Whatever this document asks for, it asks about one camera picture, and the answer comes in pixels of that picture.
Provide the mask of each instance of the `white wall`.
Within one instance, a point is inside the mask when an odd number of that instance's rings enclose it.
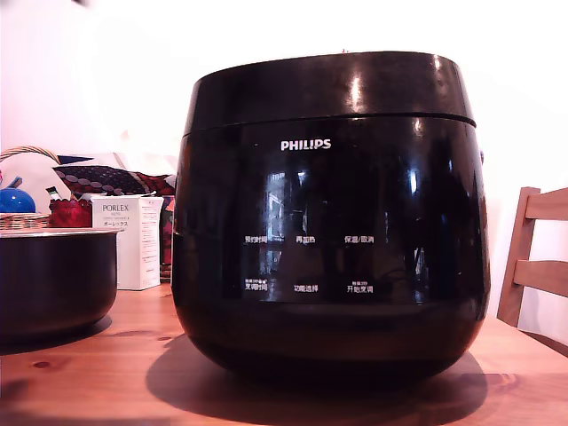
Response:
[[[568,186],[562,2],[6,3],[4,148],[177,154],[193,82],[221,67],[341,49],[429,51],[455,60],[485,151],[491,314],[519,188]],[[130,139],[121,138],[125,130]],[[533,255],[568,259],[567,241],[568,227],[538,224]],[[521,327],[568,343],[566,324],[568,301],[526,292]]]

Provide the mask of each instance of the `wooden chair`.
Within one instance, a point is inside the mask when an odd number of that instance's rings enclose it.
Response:
[[[497,318],[513,327],[518,325],[525,287],[568,297],[568,262],[529,261],[536,219],[568,221],[568,188],[550,193],[521,188],[497,311]],[[567,346],[542,335],[527,334],[568,356]]]

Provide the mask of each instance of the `patterned cloth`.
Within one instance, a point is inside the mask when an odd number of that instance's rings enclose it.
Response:
[[[173,186],[166,181],[169,175],[148,176],[109,166],[58,166],[53,169],[77,198],[84,193],[133,195],[156,191],[158,196],[174,194]]]

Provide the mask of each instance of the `red container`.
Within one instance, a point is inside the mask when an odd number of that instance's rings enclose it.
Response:
[[[51,200],[50,228],[91,228],[92,204],[86,200]]]

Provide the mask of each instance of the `black pot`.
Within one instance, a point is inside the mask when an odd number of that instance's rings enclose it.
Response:
[[[0,343],[88,327],[116,298],[116,230],[0,231]]]
[[[186,333],[255,375],[402,383],[452,365],[489,294],[475,126],[459,68],[437,55],[203,77],[177,175]]]

